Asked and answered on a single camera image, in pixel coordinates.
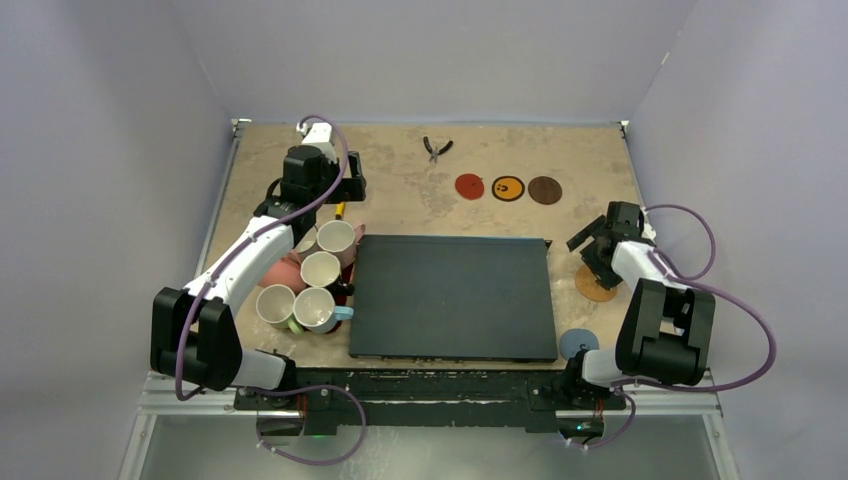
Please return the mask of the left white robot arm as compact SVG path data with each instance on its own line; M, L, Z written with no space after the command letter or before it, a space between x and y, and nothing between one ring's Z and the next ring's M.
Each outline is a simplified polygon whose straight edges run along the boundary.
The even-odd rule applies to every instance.
M214 391L256 389L275 409L295 402L295 362L285 355L245 349L235 318L262 277L315 226L321 206L365 199L360 155L351 151L347 157L346 162L332 160L313 145L290 148L282 176L268 186L240 237L186 286L165 287L156 294L153 371Z

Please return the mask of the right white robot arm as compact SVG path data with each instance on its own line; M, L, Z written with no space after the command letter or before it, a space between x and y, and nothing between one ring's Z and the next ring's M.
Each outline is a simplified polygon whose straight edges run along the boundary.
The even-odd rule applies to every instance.
M624 284L631 297L614 347L600 348L584 329L562 336L567 364L556 392L584 407L630 380L697 385L707 368L715 298L673 279L645 209L613 201L567 247L580 252L583 265L575 284L582 295L601 302Z

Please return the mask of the red apple coaster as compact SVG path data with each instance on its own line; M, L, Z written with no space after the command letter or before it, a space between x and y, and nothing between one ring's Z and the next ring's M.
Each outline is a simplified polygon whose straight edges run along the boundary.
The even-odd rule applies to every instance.
M459 175L454 183L455 190L464 199L477 200L485 193L485 185L482 178L473 173Z

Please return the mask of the dark brown wooden coaster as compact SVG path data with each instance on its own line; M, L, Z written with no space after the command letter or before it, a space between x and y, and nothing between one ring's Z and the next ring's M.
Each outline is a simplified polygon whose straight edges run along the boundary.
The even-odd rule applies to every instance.
M533 178L527 187L531 199L541 205L553 205L557 203L563 194L560 183L550 176L537 176Z

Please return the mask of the orange smiley coaster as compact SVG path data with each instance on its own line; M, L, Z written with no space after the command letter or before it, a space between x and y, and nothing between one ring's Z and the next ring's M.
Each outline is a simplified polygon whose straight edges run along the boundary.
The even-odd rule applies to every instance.
M520 199L526 191L523 180L512 175L497 177L491 185L492 195L503 202L513 202Z

